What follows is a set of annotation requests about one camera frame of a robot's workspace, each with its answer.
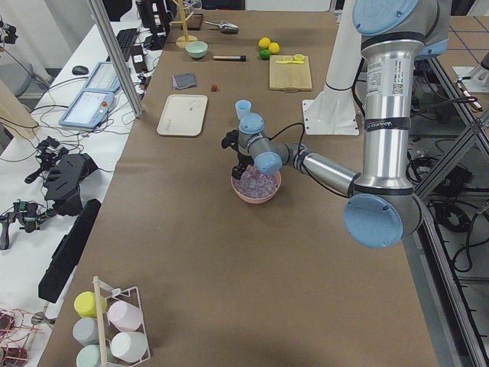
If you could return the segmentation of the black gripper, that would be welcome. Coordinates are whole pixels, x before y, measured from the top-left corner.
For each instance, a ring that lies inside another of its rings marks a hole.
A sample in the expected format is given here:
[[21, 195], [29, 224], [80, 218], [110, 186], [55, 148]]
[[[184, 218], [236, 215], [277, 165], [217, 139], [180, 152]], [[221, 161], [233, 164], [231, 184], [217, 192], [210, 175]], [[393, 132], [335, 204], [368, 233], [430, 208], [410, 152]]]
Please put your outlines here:
[[243, 173], [246, 171], [248, 165], [252, 165], [252, 157], [246, 154], [242, 154], [240, 151], [237, 153], [238, 164], [232, 168], [232, 177], [236, 180], [240, 180]]

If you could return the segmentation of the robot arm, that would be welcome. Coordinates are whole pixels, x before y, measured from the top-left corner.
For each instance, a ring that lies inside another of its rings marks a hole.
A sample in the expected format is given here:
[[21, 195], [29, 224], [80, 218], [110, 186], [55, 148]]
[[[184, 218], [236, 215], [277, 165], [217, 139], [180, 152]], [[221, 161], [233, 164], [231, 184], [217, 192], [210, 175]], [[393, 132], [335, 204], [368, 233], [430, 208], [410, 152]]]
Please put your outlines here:
[[347, 199], [343, 221], [348, 233], [370, 248], [386, 248], [413, 233], [422, 221], [419, 199], [406, 178], [411, 126], [413, 67], [436, 57], [448, 43], [449, 1], [356, 1], [342, 23], [355, 30], [355, 50], [365, 59], [363, 168], [353, 171], [301, 143], [276, 143], [256, 113], [243, 117], [222, 139], [238, 163], [271, 175], [289, 165]]

